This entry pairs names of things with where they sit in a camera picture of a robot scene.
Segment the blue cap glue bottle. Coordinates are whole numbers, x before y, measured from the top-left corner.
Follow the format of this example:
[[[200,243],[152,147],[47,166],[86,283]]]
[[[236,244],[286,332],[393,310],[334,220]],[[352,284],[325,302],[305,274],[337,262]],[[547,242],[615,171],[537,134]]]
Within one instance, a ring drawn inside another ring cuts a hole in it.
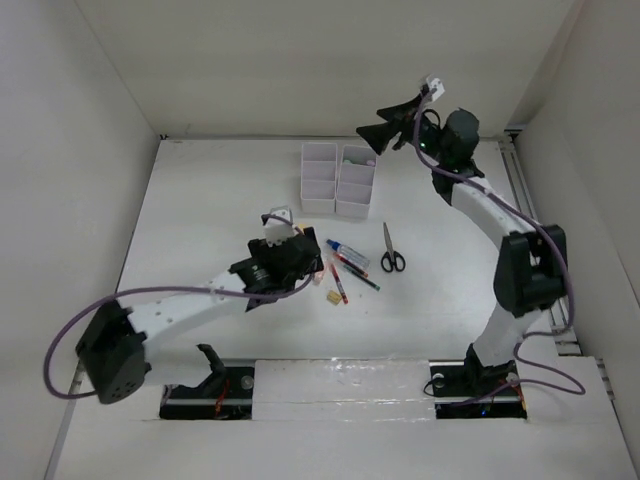
[[[355,249],[331,239],[327,239],[326,244],[333,252],[342,255],[348,261],[355,264],[358,268],[362,270],[367,270],[369,268],[370,260]]]

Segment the black handled scissors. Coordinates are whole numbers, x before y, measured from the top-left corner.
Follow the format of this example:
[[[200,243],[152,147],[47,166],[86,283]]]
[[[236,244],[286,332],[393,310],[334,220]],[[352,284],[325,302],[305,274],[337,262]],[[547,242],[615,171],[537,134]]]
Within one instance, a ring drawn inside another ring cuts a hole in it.
[[[386,273],[391,272],[403,272],[406,268],[406,261],[402,254],[400,254],[394,247],[387,223],[383,223],[383,235],[386,251],[381,257],[381,268]]]

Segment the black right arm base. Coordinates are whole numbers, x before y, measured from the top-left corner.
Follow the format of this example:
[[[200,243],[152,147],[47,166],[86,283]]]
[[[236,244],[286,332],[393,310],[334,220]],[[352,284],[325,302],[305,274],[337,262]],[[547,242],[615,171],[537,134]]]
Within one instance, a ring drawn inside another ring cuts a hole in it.
[[[436,362],[429,367],[430,379],[423,394],[436,398],[438,420],[526,419],[528,417],[517,379],[514,360],[485,367],[472,347],[462,362]]]

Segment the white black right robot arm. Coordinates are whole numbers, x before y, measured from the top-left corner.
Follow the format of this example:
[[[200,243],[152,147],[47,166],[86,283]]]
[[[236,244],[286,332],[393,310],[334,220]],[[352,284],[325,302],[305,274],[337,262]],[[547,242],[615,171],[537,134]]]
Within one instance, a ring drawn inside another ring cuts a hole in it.
[[[378,124],[357,135],[378,155],[411,145],[431,171],[438,195],[466,215],[498,250],[493,279],[495,308],[460,365],[434,367],[428,383],[435,397],[479,402],[522,383],[516,364],[531,326],[571,291],[566,235],[543,226],[499,197],[474,160],[479,121],[459,108],[447,118],[431,109],[432,98],[413,99],[378,110]]]

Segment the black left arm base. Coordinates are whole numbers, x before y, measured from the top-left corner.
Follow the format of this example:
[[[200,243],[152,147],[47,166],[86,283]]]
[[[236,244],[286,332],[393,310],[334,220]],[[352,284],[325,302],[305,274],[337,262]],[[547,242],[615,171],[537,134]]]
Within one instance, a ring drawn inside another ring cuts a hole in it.
[[[165,385],[159,418],[174,421],[251,420],[255,362],[240,360],[225,364],[209,344],[198,344],[197,348],[209,363],[209,375],[193,387]]]

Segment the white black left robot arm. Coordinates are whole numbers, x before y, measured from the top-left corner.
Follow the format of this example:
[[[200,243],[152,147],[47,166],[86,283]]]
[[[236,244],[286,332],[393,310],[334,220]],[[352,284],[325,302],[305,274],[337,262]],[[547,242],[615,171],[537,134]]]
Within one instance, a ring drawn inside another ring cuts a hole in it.
[[[323,267],[315,230],[269,244],[254,239],[250,257],[232,264],[204,287],[124,307],[103,302],[76,345],[76,354],[100,403],[122,401],[153,369],[152,358],[174,338],[219,318],[273,304],[301,290]]]

